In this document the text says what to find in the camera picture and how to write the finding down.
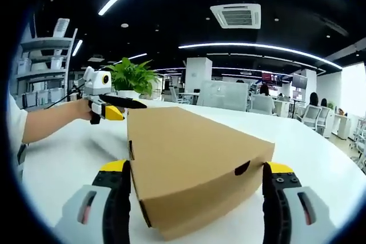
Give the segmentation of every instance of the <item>shelving unit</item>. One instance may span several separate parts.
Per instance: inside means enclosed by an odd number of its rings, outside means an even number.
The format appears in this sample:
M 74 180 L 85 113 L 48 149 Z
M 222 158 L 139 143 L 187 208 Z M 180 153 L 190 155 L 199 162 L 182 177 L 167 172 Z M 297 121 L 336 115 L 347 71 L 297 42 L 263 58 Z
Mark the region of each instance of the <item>shelving unit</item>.
M 21 42 L 21 55 L 24 53 L 28 53 L 28 58 L 31 60 L 32 64 L 35 63 L 50 63 L 53 57 L 63 57 L 62 66 L 63 69 L 53 70 L 36 70 L 30 71 L 25 74 L 16 74 L 14 75 L 14 79 L 17 82 L 17 93 L 16 95 L 23 94 L 26 92 L 19 91 L 19 83 L 25 81 L 26 85 L 30 83 L 37 83 L 37 82 L 48 82 L 48 81 L 63 81 L 63 97 L 67 94 L 68 89 L 68 77 L 69 77 L 69 65 L 70 59 L 73 51 L 73 45 L 75 41 L 75 37 L 77 34 L 78 29 L 75 29 L 72 38 L 60 38 L 60 37 L 41 37 L 41 38 L 34 38 L 29 41 Z M 67 50 L 66 55 L 38 55 L 35 56 L 32 54 L 34 51 L 41 51 L 41 50 Z M 34 111 L 37 109 L 44 109 L 51 105 L 51 103 L 33 106 L 26 108 L 27 111 Z

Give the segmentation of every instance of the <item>ceiling air conditioner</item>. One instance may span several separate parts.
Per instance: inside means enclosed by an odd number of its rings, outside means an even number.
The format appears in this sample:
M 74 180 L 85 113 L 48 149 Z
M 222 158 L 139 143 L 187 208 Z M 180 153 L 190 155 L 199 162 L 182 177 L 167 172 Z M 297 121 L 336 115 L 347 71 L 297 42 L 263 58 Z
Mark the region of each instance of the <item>ceiling air conditioner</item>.
M 210 7 L 224 29 L 260 29 L 261 5 L 227 4 Z

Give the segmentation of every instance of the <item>white chair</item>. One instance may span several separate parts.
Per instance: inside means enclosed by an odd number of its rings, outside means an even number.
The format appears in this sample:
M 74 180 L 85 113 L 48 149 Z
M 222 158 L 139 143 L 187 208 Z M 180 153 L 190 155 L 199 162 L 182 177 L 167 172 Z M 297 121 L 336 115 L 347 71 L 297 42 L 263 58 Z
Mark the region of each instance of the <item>white chair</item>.
M 197 105 L 229 110 L 245 111 L 248 98 L 248 84 L 203 81 Z
M 330 114 L 331 109 L 327 107 L 321 107 L 321 111 L 318 117 L 318 121 L 316 123 L 317 132 L 324 136 L 325 128 L 329 125 L 327 125 L 327 118 Z
M 270 96 L 264 97 L 259 94 L 252 95 L 249 112 L 272 115 L 272 98 Z
M 184 100 L 184 99 L 180 99 L 178 98 L 176 91 L 173 87 L 169 87 L 170 93 L 172 95 L 172 102 L 174 103 L 179 103 L 179 104 L 189 104 L 189 100 Z
M 313 130 L 317 130 L 317 121 L 321 112 L 321 107 L 308 105 L 305 109 L 304 115 L 301 117 L 296 115 L 296 119 L 301 121 L 301 123 L 307 125 Z

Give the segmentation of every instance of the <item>black ceiling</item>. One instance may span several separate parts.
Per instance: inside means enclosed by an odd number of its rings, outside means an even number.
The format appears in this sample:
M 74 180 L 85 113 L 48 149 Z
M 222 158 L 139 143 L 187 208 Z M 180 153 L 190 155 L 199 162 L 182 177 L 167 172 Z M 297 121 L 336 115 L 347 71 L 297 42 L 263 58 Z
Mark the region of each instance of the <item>black ceiling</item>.
M 42 0 L 35 13 L 37 35 L 51 36 L 58 18 L 70 18 L 66 33 L 78 28 L 83 44 L 71 60 L 71 68 L 95 66 L 87 60 L 95 54 L 106 61 L 147 53 L 133 61 L 152 59 L 154 69 L 183 67 L 187 57 L 210 55 L 213 66 L 241 67 L 292 73 L 301 65 L 256 54 L 290 59 L 327 72 L 337 68 L 312 58 L 258 47 L 202 47 L 179 50 L 179 45 L 208 42 L 249 42 L 296 49 L 325 58 L 366 37 L 366 0 L 119 0 L 103 16 L 98 12 L 108 0 Z M 213 5 L 259 3 L 261 29 L 222 29 L 210 11 Z M 345 66 L 366 60 L 362 51 L 334 62 Z

